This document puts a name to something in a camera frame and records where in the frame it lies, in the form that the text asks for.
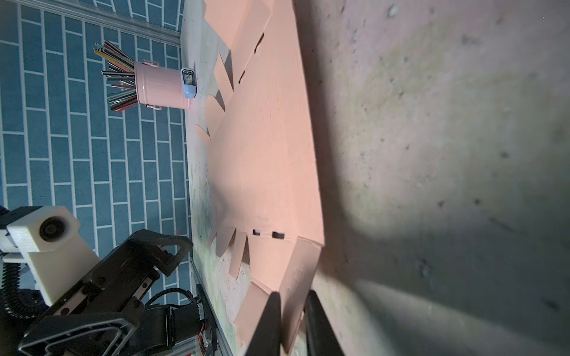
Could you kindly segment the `pink paper box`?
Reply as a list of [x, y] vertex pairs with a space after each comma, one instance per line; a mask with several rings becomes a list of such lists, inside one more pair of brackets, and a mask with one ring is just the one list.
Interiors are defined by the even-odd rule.
[[252, 340], [269, 296], [281, 297], [281, 344], [291, 353], [324, 247], [307, 87], [291, 1], [208, 1], [204, 17], [230, 48], [206, 101], [211, 243], [232, 248], [231, 276], [249, 255], [252, 280], [234, 324]]

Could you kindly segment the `bundle of coloured pencils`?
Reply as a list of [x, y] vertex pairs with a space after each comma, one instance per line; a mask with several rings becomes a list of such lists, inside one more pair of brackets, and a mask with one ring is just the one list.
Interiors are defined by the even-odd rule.
[[112, 88], [120, 90], [106, 95], [110, 110], [121, 113], [137, 105], [139, 102], [134, 72], [135, 61], [108, 40], [103, 44], [95, 44], [93, 50], [108, 65], [108, 69], [101, 71], [105, 81]]

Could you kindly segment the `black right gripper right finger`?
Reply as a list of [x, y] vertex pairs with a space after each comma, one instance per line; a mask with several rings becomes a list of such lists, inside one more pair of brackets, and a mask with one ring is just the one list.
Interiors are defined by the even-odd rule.
[[307, 354], [310, 356], [343, 356], [344, 352], [314, 290], [311, 290], [307, 295], [304, 314]]

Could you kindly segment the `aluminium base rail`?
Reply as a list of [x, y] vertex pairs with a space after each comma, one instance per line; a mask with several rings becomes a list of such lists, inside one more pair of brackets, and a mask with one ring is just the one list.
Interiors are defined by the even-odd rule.
[[195, 291], [194, 295], [203, 324], [197, 336], [201, 355], [233, 355], [193, 260], [189, 261], [189, 268], [193, 291]]

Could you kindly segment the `light blue small stapler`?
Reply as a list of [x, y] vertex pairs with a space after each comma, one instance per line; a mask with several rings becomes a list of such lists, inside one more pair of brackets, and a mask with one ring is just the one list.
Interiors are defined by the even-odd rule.
[[191, 68], [181, 68], [180, 71], [183, 95], [187, 99], [194, 99], [197, 93], [195, 72]]

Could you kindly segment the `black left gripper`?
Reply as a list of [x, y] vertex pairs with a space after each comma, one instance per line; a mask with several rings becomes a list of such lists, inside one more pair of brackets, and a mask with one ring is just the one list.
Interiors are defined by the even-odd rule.
[[143, 295], [190, 253], [188, 237], [133, 233], [38, 317], [18, 346], [24, 355], [118, 355], [134, 336]]

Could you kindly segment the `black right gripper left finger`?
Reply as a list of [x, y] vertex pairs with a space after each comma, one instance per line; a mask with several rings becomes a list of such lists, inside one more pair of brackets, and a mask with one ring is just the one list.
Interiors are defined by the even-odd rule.
[[281, 344], [281, 296], [272, 292], [245, 356], [279, 356]]

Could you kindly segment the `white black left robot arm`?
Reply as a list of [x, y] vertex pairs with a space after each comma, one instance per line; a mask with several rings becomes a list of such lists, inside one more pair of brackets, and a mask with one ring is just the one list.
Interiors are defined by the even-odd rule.
[[146, 229], [101, 260], [25, 332], [24, 355], [155, 355], [199, 332], [195, 301], [145, 303], [160, 275], [171, 275], [193, 247], [188, 237]]

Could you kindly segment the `pink metal pencil bucket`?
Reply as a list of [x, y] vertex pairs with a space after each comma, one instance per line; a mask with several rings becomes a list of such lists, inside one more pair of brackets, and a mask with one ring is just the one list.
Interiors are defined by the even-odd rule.
[[150, 108], [190, 109], [184, 96], [180, 70], [160, 67], [157, 62], [134, 63], [137, 101]]

